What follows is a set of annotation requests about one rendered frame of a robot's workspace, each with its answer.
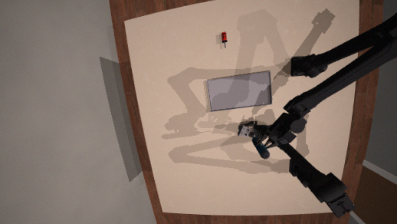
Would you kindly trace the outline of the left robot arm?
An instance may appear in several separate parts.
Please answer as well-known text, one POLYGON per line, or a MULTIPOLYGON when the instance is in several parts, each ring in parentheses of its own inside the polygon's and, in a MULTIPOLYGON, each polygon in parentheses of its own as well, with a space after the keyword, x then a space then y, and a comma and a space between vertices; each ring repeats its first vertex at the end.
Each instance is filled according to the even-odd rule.
POLYGON ((279 141, 277 142, 279 143, 277 147, 293 160, 292 176, 298 177, 299 181, 305 185, 304 187, 308 187, 321 203, 325 202, 337 218, 345 215, 346 212, 356 209, 344 191, 347 187, 341 180, 332 173, 327 175, 321 173, 289 143, 282 144, 279 141))

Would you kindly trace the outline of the grey metal bracket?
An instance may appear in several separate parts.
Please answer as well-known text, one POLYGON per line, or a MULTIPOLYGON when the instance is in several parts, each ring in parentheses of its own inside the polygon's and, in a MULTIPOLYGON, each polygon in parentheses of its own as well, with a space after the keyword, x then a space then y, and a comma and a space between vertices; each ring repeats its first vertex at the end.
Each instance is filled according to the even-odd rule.
POLYGON ((248 134, 250 133, 250 131, 251 131, 250 127, 246 127, 244 125, 241 125, 241 128, 238 131, 238 136, 242 135, 243 137, 248 137, 248 134), (247 136, 245 136, 245 134, 247 134, 247 136))

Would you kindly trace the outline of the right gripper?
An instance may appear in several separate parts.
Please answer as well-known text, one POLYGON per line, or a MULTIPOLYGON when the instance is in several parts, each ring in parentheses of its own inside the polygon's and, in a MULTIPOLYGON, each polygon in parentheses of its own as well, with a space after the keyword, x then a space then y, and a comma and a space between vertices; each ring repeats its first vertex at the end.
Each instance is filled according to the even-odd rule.
POLYGON ((279 143, 277 142, 277 141, 279 141, 277 139, 277 136, 275 134, 273 134, 269 129, 267 129, 266 126, 262 125, 261 127, 264 128, 264 131, 266 133, 262 129, 260 129, 255 146, 257 146, 259 143, 261 143, 262 141, 264 141, 265 139, 267 139, 269 137, 269 139, 267 140, 267 142, 265 143, 264 146, 267 149, 272 148, 272 147, 277 147, 279 145, 279 143), (267 146, 269 143, 272 143, 272 144, 267 146))

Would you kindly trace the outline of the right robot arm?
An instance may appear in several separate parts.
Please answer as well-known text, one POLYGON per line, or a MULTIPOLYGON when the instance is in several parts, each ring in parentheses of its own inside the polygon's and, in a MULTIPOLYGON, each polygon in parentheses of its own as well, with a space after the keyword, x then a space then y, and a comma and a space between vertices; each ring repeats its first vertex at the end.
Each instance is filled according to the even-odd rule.
POLYGON ((288 101, 283 108, 289 115, 283 112, 277 118, 277 121, 284 124, 275 121, 268 128, 280 143, 291 143, 297 137, 293 133, 301 133, 304 130, 307 123, 304 116, 320 102, 397 58, 397 13, 382 24, 327 52, 292 58, 291 76, 313 78, 326 71, 327 65, 367 48, 370 49, 325 81, 288 101))

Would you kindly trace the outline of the red hand screwdriver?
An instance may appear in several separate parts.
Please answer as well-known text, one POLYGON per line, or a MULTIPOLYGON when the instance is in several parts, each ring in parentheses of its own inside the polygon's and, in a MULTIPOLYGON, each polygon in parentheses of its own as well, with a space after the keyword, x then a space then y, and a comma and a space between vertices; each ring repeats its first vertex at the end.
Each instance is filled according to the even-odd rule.
POLYGON ((225 42, 227 42, 227 40, 226 40, 226 32, 222 32, 221 33, 221 38, 222 38, 222 43, 225 44, 225 42))

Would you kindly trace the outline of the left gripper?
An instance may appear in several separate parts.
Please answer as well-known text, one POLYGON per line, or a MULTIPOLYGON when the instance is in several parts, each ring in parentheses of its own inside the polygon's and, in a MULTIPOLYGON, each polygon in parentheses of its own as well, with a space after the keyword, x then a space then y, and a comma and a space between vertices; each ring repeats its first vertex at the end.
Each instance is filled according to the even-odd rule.
POLYGON ((258 130, 257 121, 255 121, 255 124, 254 124, 254 121, 251 121, 251 122, 249 122, 249 123, 247 123, 247 124, 242 124, 242 125, 247 126, 247 127, 253 127, 253 132, 250 132, 250 134, 248 134, 248 136, 251 137, 251 138, 253 138, 253 137, 252 137, 252 134, 256 136, 255 133, 256 133, 256 131, 258 130), (253 125, 254 125, 254 126, 253 126, 253 125))

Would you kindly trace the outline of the blue electric screwdriver barrel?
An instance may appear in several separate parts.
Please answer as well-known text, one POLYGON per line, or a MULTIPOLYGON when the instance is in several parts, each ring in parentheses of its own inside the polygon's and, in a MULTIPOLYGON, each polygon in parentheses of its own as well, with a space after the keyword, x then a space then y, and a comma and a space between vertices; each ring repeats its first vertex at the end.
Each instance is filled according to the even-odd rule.
MULTIPOLYGON (((253 143, 254 146, 255 146, 255 142, 256 142, 256 140, 257 140, 257 137, 254 137, 253 135, 252 135, 252 137, 253 137, 253 138, 252 138, 252 143, 253 143)), ((264 146, 264 144, 263 144, 262 142, 259 143, 257 146, 255 146, 255 148, 256 148, 257 151, 259 152, 261 158, 263 158, 263 159, 269 158, 270 153, 269 153, 269 151, 267 150, 267 148, 264 146)))

